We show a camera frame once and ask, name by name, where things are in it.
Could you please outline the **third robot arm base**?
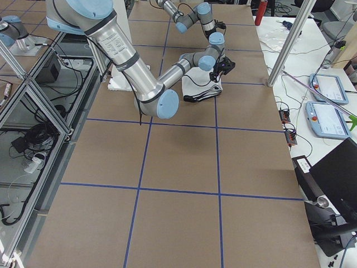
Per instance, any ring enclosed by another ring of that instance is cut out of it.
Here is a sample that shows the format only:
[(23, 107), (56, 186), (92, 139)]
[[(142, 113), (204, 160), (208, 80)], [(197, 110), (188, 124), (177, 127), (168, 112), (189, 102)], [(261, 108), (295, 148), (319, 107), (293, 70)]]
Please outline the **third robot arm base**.
[(36, 56), (41, 48), (15, 15), (1, 17), (1, 41), (16, 56)]

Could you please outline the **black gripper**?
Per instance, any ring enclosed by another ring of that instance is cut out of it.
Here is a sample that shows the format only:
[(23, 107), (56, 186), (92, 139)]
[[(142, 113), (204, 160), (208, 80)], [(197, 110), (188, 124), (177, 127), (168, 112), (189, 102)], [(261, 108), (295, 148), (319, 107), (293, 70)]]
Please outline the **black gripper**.
[(228, 57), (223, 57), (222, 61), (214, 65), (213, 71), (210, 72), (209, 77), (213, 82), (218, 82), (222, 75), (227, 75), (235, 68), (235, 62), (231, 61)]
[(220, 32), (225, 35), (226, 33), (226, 24), (223, 21), (214, 20), (214, 30), (215, 32)]

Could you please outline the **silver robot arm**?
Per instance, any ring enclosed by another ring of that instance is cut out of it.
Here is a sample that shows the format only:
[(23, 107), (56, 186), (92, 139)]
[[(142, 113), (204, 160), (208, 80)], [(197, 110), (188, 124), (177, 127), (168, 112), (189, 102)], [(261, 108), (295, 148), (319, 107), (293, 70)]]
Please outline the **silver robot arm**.
[(202, 31), (207, 39), (217, 29), (226, 31), (226, 24), (223, 21), (218, 21), (213, 18), (211, 4), (203, 2), (195, 7), (190, 7), (190, 11), (183, 13), (172, 1), (156, 1), (159, 8), (166, 11), (170, 18), (175, 23), (176, 28), (181, 34), (184, 34), (191, 26), (199, 22)]
[(224, 35), (217, 29), (226, 25), (213, 18), (211, 5), (200, 3), (188, 14), (171, 1), (157, 1), (173, 19), (180, 33), (200, 22), (209, 45), (202, 52), (183, 54), (163, 75), (155, 78), (117, 22), (112, 1), (46, 1), (46, 19), (50, 28), (94, 39), (117, 70), (133, 86), (136, 106), (141, 114), (161, 119), (173, 117), (179, 108), (178, 94), (171, 89), (191, 68), (210, 73), (210, 80), (234, 69), (225, 56)]

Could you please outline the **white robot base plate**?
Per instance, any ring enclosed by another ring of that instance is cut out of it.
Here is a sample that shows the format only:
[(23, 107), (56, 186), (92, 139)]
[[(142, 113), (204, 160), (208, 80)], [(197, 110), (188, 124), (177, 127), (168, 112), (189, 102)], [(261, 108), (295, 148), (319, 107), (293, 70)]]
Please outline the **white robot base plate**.
[(127, 79), (124, 75), (117, 70), (115, 65), (112, 66), (110, 80), (108, 84), (108, 90), (111, 91), (131, 91)]

